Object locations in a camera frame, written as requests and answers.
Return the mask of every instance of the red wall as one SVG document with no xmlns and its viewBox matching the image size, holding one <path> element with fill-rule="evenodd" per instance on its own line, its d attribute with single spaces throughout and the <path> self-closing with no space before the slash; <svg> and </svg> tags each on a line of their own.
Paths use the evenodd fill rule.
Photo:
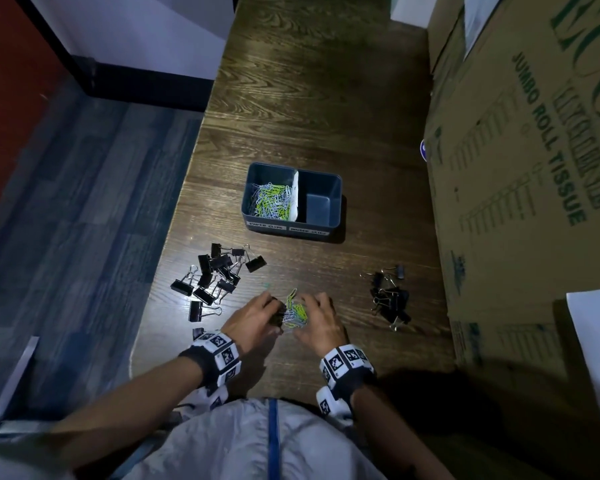
<svg viewBox="0 0 600 480">
<path fill-rule="evenodd" d="M 0 0 L 0 195 L 64 69 L 14 0 Z"/>
</svg>

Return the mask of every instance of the blue stripe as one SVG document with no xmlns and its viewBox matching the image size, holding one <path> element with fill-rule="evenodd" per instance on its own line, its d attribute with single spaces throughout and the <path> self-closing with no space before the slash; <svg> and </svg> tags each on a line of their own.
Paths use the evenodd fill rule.
<svg viewBox="0 0 600 480">
<path fill-rule="evenodd" d="M 269 480 L 280 478 L 280 438 L 278 437 L 278 400 L 269 400 Z"/>
</svg>

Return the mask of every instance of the blue carpet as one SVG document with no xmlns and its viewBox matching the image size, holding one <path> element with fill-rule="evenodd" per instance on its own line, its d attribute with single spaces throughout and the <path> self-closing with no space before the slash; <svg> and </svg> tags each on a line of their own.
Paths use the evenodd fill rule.
<svg viewBox="0 0 600 480">
<path fill-rule="evenodd" d="M 60 417 L 128 377 L 202 113 L 67 82 L 0 203 L 0 389 L 39 335 L 26 415 Z"/>
</svg>

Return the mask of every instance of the pile of binder clips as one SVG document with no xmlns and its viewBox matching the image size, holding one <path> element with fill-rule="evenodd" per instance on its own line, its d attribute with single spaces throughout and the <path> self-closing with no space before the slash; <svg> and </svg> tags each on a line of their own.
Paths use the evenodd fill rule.
<svg viewBox="0 0 600 480">
<path fill-rule="evenodd" d="M 192 323 L 200 322 L 202 317 L 222 314 L 220 303 L 238 286 L 242 266 L 253 273 L 267 263 L 248 244 L 241 248 L 223 248 L 222 244 L 214 243 L 210 254 L 198 256 L 198 264 L 189 266 L 189 272 L 171 284 L 172 290 L 194 298 L 189 306 L 189 321 Z M 202 328 L 194 328 L 193 339 L 203 332 Z"/>
<path fill-rule="evenodd" d="M 401 264 L 395 267 L 381 269 L 376 273 L 361 273 L 360 276 L 367 279 L 371 276 L 371 296 L 374 299 L 375 307 L 372 308 L 373 314 L 380 314 L 390 325 L 393 331 L 397 331 L 400 325 L 411 321 L 411 317 L 404 311 L 409 301 L 409 292 L 400 289 L 395 284 L 394 279 L 404 279 L 404 266 Z"/>
</svg>

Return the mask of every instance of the person's left hand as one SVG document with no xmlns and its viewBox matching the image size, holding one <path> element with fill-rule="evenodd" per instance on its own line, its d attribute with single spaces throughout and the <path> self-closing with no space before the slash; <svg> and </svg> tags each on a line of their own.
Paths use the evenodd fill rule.
<svg viewBox="0 0 600 480">
<path fill-rule="evenodd" d="M 281 305 L 279 300 L 264 291 L 231 315 L 221 331 L 235 342 L 241 355 L 247 354 L 260 345 L 266 336 L 282 333 L 280 327 L 269 324 Z"/>
</svg>

